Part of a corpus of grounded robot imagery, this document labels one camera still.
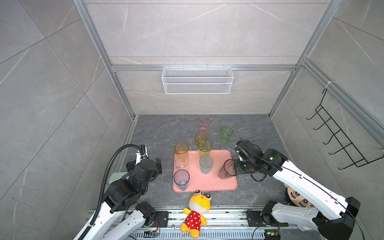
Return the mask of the dark grey glass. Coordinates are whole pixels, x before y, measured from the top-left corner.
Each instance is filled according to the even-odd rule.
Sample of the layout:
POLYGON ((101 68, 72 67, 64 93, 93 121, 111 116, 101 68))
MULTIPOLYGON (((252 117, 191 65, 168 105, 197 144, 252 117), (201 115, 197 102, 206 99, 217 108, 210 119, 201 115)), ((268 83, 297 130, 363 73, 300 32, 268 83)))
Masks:
POLYGON ((220 168, 218 176, 222 180, 237 176, 235 161, 233 159, 226 160, 220 168))

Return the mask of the blue tall glass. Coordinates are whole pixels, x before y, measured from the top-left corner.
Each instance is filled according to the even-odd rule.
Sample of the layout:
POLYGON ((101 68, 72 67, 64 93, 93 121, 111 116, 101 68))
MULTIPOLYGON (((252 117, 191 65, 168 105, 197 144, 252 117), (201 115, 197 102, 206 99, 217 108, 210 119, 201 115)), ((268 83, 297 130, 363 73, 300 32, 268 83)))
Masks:
POLYGON ((188 187, 188 183, 190 180, 190 174, 186 170, 177 170, 174 174, 174 183, 181 190, 185 191, 188 187))

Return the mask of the clear glass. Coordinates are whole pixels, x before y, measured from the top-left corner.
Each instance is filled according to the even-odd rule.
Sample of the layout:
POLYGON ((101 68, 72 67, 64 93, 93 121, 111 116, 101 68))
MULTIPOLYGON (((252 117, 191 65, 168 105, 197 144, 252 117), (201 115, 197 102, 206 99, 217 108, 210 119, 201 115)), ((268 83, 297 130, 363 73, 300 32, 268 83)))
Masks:
POLYGON ((175 154, 174 166, 177 169, 183 169, 189 164, 189 154, 175 154))

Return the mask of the tall amber glass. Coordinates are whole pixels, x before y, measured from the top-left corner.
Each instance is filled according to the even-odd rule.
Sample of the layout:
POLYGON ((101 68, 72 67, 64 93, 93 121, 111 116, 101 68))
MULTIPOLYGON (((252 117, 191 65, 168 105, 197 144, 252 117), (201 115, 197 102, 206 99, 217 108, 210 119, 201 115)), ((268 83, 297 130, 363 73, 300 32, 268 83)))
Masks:
POLYGON ((178 142, 176 143, 174 149, 177 155, 184 155, 188 153, 189 145, 186 142, 178 142))

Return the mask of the teal frosted cup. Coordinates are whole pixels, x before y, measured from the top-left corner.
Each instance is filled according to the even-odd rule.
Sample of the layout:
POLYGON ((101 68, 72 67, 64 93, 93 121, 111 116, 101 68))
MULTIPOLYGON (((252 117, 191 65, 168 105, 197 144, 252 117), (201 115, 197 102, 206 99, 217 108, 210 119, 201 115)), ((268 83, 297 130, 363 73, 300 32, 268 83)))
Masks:
POLYGON ((213 164, 214 164, 214 161, 210 156, 202 156, 200 158, 201 172, 205 175, 209 174, 213 167, 213 164))

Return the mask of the tall green glass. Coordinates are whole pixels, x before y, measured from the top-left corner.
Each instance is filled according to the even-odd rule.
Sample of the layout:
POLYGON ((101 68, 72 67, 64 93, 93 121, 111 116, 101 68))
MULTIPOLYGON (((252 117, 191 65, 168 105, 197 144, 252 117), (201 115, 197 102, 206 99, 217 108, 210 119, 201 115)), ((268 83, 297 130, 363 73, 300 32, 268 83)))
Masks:
POLYGON ((213 145, 210 141, 200 141, 198 144, 200 158, 202 158, 203 156, 210 156, 212 147, 213 145))

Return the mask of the pink plastic tray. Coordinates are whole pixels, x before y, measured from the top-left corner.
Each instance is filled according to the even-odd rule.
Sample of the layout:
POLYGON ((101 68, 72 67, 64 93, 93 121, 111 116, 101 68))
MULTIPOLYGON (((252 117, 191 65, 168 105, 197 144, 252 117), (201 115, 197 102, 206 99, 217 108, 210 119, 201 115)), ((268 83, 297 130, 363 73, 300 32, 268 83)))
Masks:
POLYGON ((189 172, 189 181, 186 184, 187 188, 181 190, 175 182, 173 182, 173 190, 176 193, 195 192, 200 190, 202 192, 213 191, 233 191, 238 187, 237 178, 230 177, 222 180, 219 177, 219 170, 226 160, 232 158, 228 150, 212 150, 210 157, 213 158, 214 164, 208 174, 203 174, 200 169, 200 157, 198 151, 189 151, 189 163, 185 170, 189 172))

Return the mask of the pink glass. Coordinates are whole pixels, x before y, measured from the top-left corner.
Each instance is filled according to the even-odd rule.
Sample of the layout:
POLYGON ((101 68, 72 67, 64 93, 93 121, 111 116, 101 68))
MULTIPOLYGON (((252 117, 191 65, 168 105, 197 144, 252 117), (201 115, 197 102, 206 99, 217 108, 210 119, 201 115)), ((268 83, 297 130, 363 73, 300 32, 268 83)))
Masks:
POLYGON ((200 119, 198 121, 198 129, 200 133, 206 134, 210 128, 210 121, 208 119, 200 119))

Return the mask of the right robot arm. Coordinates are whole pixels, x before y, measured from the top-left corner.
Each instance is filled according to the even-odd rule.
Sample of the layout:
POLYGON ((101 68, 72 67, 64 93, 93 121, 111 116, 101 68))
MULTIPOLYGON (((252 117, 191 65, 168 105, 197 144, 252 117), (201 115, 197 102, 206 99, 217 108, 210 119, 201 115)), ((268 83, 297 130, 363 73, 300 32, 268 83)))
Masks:
POLYGON ((322 186, 279 151, 263 152, 248 140, 238 141, 235 151, 239 156, 234 163, 236 175, 261 173, 273 177, 312 204, 311 208, 303 208, 269 201, 261 213, 265 225, 294 224, 301 231, 316 230, 327 240, 348 240, 354 227, 359 226, 356 216, 361 203, 357 199, 345 198, 322 186))

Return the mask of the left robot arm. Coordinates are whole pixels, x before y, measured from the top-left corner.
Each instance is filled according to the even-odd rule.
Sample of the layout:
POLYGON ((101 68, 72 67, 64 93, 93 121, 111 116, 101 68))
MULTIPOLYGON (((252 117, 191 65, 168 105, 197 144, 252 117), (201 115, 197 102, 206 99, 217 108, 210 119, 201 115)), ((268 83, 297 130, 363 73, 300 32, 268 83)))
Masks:
POLYGON ((112 182, 102 196, 99 211, 74 237, 75 240, 125 240, 139 228, 151 226, 156 210, 139 198, 148 185, 162 173, 161 159, 143 159, 126 177, 112 182))

